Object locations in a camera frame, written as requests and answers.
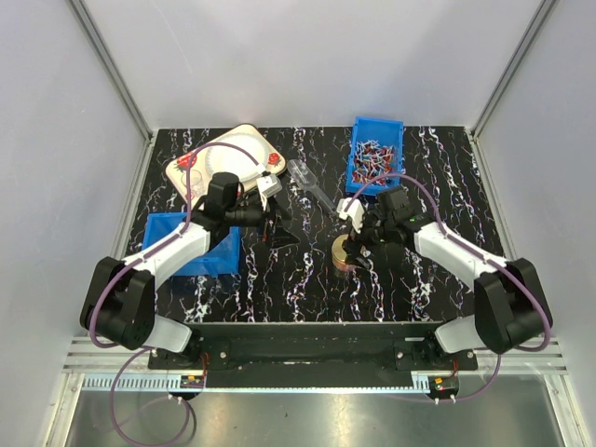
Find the clear plastic scoop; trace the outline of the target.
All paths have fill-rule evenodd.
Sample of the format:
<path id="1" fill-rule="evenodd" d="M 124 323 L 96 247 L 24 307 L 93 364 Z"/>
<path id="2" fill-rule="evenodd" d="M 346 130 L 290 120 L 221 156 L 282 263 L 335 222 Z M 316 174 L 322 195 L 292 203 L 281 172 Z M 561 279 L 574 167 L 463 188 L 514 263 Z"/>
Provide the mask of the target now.
<path id="1" fill-rule="evenodd" d="M 328 214 L 331 216 L 337 214 L 332 200 L 320 188 L 317 176 L 305 162 L 299 159 L 291 159 L 287 163 L 287 170 L 297 186 L 303 191 L 310 192 Z"/>

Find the blue bin of star candies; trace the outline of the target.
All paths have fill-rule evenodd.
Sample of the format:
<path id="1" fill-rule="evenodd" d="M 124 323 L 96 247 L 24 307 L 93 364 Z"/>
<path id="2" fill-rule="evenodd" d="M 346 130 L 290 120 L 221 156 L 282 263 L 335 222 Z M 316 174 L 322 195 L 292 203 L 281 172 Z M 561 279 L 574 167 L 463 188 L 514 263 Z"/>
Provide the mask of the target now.
<path id="1" fill-rule="evenodd" d="M 147 217 L 142 249 L 145 250 L 183 223 L 184 212 L 150 213 Z M 215 248 L 195 258 L 177 272 L 174 277 L 218 277 L 237 275 L 239 269 L 241 234 L 239 227 L 231 227 L 229 234 Z"/>

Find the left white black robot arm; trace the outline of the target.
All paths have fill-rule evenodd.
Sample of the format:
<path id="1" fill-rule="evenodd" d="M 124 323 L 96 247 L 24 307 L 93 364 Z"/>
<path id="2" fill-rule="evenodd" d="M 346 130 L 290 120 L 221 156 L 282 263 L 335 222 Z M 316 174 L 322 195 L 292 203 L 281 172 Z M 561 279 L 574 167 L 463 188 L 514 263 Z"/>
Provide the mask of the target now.
<path id="1" fill-rule="evenodd" d="M 277 242 L 272 226 L 289 217 L 275 199 L 281 181 L 265 172 L 256 185 L 256 201 L 243 204 L 239 178 L 218 172 L 206 195 L 193 202 L 186 218 L 168 235 L 124 259 L 107 256 L 98 261 L 80 314 L 91 342 L 103 349 L 165 349 L 180 368 L 194 367 L 201 346 L 191 340 L 188 326 L 156 313 L 155 294 L 181 268 L 216 248 L 233 227 L 255 228 L 266 242 Z"/>

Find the clear glass jar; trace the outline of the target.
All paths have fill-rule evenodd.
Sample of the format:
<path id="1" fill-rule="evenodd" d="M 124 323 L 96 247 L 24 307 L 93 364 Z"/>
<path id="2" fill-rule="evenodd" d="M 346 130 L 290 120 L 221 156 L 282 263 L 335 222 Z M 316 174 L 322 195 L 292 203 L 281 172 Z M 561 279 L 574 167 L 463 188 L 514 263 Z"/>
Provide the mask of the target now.
<path id="1" fill-rule="evenodd" d="M 332 258 L 332 271 L 337 277 L 347 277 L 357 268 L 352 264 Z"/>

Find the white round jar lid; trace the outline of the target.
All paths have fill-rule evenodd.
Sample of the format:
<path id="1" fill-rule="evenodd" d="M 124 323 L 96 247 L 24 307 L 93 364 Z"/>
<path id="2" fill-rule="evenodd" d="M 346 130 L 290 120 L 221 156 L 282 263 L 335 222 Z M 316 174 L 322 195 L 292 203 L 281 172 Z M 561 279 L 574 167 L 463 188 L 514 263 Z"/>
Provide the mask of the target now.
<path id="1" fill-rule="evenodd" d="M 344 244 L 347 240 L 348 234 L 342 234 L 341 236 L 337 237 L 332 243 L 331 254 L 332 258 L 344 261 L 349 264 L 348 252 L 344 248 Z"/>

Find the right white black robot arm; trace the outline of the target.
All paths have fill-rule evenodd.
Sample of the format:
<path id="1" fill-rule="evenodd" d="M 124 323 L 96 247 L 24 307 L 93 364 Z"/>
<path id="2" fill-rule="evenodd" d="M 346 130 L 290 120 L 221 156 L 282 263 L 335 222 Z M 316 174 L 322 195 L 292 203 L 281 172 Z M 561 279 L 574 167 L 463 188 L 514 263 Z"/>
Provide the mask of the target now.
<path id="1" fill-rule="evenodd" d="M 423 341 L 428 366 L 443 369 L 456 354 L 487 348 L 502 355 L 527 350 L 542 336 L 547 344 L 553 319 L 535 266 L 525 258 L 508 260 L 472 245 L 430 213 L 418 213 L 400 186 L 381 193 L 367 209 L 356 198 L 340 200 L 340 219 L 349 222 L 342 243 L 345 264 L 366 268 L 365 252 L 396 244 L 447 270 L 474 294 L 474 312 L 442 323 Z"/>

